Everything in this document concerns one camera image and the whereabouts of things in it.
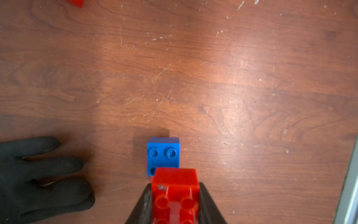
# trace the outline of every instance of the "white speck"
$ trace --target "white speck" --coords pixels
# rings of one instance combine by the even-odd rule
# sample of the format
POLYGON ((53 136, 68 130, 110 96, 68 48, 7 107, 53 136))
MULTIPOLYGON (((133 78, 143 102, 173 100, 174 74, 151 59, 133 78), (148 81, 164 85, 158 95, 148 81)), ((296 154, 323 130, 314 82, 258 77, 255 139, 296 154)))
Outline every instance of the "white speck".
POLYGON ((242 1, 241 5, 239 6, 239 8, 237 10, 239 10, 241 8, 241 6, 244 4, 245 1, 242 1))

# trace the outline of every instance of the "scratch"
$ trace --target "scratch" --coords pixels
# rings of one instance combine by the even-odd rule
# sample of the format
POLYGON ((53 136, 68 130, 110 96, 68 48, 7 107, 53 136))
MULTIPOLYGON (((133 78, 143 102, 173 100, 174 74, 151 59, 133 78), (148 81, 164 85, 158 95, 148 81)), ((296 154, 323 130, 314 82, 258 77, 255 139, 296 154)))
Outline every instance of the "scratch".
POLYGON ((171 89, 172 89, 172 88, 173 88, 173 87, 170 87, 170 90, 169 90, 168 96, 166 97, 166 101, 167 101, 167 102, 169 102, 169 101, 168 101, 168 99, 169 99, 169 95, 170 95, 170 93, 171 93, 171 89))
POLYGON ((158 76, 160 76, 165 70, 167 70, 168 68, 164 68, 163 69, 163 71, 161 71, 159 74, 158 74, 158 76))
POLYGON ((117 188, 117 189, 114 189, 113 191, 118 191, 120 189, 123 189, 123 187, 120 187, 120 188, 117 188))
POLYGON ((154 113, 158 110, 159 106, 160 106, 162 103, 163 103, 163 100, 159 103, 159 105, 157 106, 157 108, 156 108, 155 110, 153 110, 152 115, 149 117, 149 120, 153 117, 154 113))
POLYGON ((123 108, 125 108, 126 106, 128 106, 128 104, 130 104, 133 100, 129 101, 123 108))
POLYGON ((239 10, 241 8, 241 6, 244 4, 245 1, 242 1, 241 5, 239 6, 239 8, 237 10, 239 10))
POLYGON ((253 123, 251 113, 250 113, 250 111, 248 110, 248 107, 247 107, 247 105, 246 105, 246 103, 245 103, 244 99, 241 99, 241 100, 242 100, 242 103, 244 104, 244 107, 245 107, 245 108, 246 108, 246 110, 247 110, 248 116, 250 117, 251 124, 252 124, 253 128, 255 129, 255 124, 253 123))

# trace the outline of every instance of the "glove finger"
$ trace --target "glove finger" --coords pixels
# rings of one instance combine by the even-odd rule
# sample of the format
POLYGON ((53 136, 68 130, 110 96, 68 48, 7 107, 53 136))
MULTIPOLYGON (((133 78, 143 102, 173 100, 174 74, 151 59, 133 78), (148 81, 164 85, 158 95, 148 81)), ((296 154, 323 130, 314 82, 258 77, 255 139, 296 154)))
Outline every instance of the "glove finger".
POLYGON ((95 195, 91 193, 87 199, 77 204, 31 211, 26 214, 23 214, 20 217, 19 223, 22 224, 32 223, 32 222, 40 221, 42 219, 47 219, 55 215, 62 215, 65 213, 70 213, 75 211, 85 211, 92 208, 92 206, 95 203, 95 200, 96 200, 95 195))
POLYGON ((0 143, 0 159, 34 156, 54 150, 60 142, 51 136, 0 143))
POLYGON ((29 181, 75 173, 83 168, 83 161, 81 158, 75 156, 57 157, 36 162, 26 162, 25 167, 26 172, 23 174, 23 179, 29 181))
POLYGON ((47 187, 38 186, 25 195, 23 213, 77 204, 88 198, 91 192, 89 183, 80 178, 60 180, 47 187))

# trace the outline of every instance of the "blue lego brick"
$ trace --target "blue lego brick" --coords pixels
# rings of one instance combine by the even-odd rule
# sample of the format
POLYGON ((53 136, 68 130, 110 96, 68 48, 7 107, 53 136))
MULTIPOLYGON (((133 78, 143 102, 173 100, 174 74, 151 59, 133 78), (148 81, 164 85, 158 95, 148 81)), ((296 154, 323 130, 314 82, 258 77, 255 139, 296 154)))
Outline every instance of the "blue lego brick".
POLYGON ((179 138, 150 138, 147 143, 147 175, 154 176, 157 167, 180 168, 179 138))

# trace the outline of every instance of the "lego brick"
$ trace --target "lego brick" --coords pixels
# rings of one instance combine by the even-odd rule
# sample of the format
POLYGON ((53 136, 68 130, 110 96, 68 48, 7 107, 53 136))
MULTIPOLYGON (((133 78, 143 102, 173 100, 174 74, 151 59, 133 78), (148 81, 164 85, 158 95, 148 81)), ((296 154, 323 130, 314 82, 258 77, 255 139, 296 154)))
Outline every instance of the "lego brick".
POLYGON ((152 183, 153 224, 197 224, 199 192, 195 169, 158 167, 152 183))
POLYGON ((69 2, 69 3, 72 3, 73 5, 82 8, 83 1, 84 1, 84 0, 65 0, 65 1, 67 1, 67 2, 69 2))
POLYGON ((154 176, 157 167, 180 167, 179 138, 150 138, 147 143, 147 175, 154 176))

